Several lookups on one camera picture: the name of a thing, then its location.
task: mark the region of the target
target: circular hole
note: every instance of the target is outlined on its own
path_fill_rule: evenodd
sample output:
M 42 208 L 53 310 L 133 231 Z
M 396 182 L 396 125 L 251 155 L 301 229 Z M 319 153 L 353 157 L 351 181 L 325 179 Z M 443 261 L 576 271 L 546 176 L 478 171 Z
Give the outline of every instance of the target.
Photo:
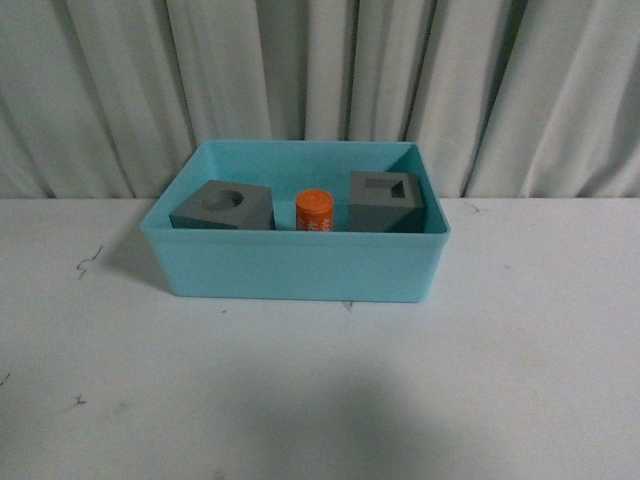
M 207 210 L 218 212 L 220 210 L 229 210 L 235 208 L 242 203 L 244 197 L 240 192 L 233 190 L 218 190 L 212 192 L 202 199 L 202 206 Z

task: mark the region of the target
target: mark on table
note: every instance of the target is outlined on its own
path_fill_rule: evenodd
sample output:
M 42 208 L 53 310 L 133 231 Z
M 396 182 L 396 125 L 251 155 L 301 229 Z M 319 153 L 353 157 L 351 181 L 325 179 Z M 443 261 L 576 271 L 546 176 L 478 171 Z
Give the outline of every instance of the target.
M 98 255 L 100 255 L 100 252 L 102 251 L 103 248 L 104 248 L 104 245 L 100 245 L 100 248 L 98 249 L 98 251 L 93 257 L 85 258 L 78 265 L 76 265 L 76 270 L 79 270 L 81 272 L 80 276 L 78 277 L 78 280 L 82 280 L 82 277 L 84 277 L 84 274 L 87 273 L 87 269 L 83 267 L 83 265 L 87 262 L 93 262 L 96 258 L 98 258 Z
M 464 206 L 465 207 L 469 207 L 469 210 L 471 211 L 471 213 L 476 214 L 476 213 L 482 213 L 482 212 L 488 212 L 489 210 L 485 209 L 485 208 L 478 208 L 476 205 L 474 205 L 471 202 L 464 202 Z

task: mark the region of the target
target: gray cube with circular hole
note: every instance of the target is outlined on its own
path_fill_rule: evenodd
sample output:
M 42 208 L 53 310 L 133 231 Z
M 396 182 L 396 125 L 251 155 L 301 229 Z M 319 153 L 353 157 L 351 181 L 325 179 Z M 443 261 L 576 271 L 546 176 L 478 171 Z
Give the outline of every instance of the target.
M 173 228 L 275 230 L 271 189 L 209 180 L 170 215 Z
M 400 172 L 351 172 L 350 232 L 424 232 L 418 177 Z

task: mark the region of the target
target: curtain fold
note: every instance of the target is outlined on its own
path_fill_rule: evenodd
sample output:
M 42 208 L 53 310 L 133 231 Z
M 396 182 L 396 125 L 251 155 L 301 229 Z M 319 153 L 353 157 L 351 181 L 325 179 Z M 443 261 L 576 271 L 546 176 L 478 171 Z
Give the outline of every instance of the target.
M 470 196 L 640 196 L 638 25 L 633 0 L 529 3 Z
M 157 197 L 218 138 L 409 140 L 442 196 L 640 196 L 640 2 L 0 3 L 0 197 Z

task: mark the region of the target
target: gray block with square hole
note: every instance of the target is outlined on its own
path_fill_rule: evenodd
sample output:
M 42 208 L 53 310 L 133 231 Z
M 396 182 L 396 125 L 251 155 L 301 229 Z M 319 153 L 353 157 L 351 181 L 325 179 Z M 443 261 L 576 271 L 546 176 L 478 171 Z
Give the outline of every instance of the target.
M 412 173 L 351 172 L 350 232 L 422 233 L 424 203 Z
M 170 215 L 173 228 L 275 230 L 271 189 L 209 180 Z

